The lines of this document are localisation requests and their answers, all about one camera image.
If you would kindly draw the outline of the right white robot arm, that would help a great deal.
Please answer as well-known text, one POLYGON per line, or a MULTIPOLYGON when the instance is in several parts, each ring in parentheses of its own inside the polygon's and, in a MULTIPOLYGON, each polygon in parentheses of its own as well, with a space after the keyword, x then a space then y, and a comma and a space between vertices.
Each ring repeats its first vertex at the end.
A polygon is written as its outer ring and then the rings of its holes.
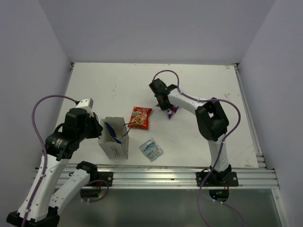
POLYGON ((198 130, 207 140, 211 154, 211 174, 206 182, 216 186, 223 185, 228 180, 228 174, 232 168, 227 157, 226 144, 223 141, 227 134, 229 120, 220 102, 215 98, 212 101, 190 98, 180 92, 176 85, 167 86, 160 79, 153 80, 149 87, 161 110, 168 110, 175 105, 196 117, 198 130))

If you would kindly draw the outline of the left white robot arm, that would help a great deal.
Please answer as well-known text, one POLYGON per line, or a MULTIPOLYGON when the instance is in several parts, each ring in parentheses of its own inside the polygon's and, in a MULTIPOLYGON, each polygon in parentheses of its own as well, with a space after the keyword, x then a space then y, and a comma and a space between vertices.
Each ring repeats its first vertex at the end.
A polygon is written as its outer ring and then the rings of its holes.
POLYGON ((77 164, 69 180, 55 191, 60 175, 80 143, 101 136, 102 130, 91 107, 70 109, 62 131, 55 131, 45 140, 40 168, 27 198, 6 221, 16 227, 56 227, 60 213, 81 187, 98 181, 97 166, 86 161, 77 164))

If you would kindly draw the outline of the purple candy packet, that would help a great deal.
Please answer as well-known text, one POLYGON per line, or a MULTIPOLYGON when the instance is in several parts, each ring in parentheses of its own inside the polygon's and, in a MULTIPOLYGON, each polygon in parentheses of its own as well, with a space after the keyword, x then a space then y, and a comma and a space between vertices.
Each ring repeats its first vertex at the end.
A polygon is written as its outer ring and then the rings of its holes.
POLYGON ((167 109, 166 115, 167 115, 168 119, 171 119, 176 114, 178 109, 179 109, 179 106, 177 106, 177 105, 174 105, 171 108, 167 109))

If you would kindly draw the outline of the red snack packet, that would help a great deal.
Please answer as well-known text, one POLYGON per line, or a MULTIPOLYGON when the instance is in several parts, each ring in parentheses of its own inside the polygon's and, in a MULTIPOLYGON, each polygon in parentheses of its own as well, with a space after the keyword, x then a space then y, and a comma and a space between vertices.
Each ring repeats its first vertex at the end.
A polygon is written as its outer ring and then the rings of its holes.
POLYGON ((152 112, 152 108, 135 106, 133 108, 131 118, 127 126, 129 128, 148 130, 149 117, 151 112, 152 112))

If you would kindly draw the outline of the silver small snack packet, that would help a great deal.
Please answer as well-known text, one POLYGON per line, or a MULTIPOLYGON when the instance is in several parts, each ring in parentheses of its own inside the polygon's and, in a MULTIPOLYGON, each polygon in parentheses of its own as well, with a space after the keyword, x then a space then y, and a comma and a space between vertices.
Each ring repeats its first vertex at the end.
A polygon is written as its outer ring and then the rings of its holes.
POLYGON ((149 159, 150 162, 155 161, 164 153, 162 148, 153 138, 150 138, 149 140, 144 142, 139 147, 139 149, 149 159))

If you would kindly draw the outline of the white paper coffee bag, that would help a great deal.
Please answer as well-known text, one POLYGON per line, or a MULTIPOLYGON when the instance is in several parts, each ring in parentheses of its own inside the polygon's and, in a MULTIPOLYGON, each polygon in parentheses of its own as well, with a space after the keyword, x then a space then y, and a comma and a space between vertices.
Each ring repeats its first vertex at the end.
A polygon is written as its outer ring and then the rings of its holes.
POLYGON ((123 117, 106 117, 100 120, 103 127, 98 143, 110 160, 127 160, 129 136, 123 117))

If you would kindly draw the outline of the blue snack packet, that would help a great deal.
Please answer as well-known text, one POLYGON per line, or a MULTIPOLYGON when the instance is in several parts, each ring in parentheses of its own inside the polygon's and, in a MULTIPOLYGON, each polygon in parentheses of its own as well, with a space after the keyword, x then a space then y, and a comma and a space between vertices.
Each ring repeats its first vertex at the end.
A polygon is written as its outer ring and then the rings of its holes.
POLYGON ((122 141, 120 139, 118 139, 118 137, 116 135, 116 131, 113 129, 113 127, 107 122, 105 122, 105 126, 109 132, 111 141, 114 143, 117 143, 117 144, 122 144, 122 141))

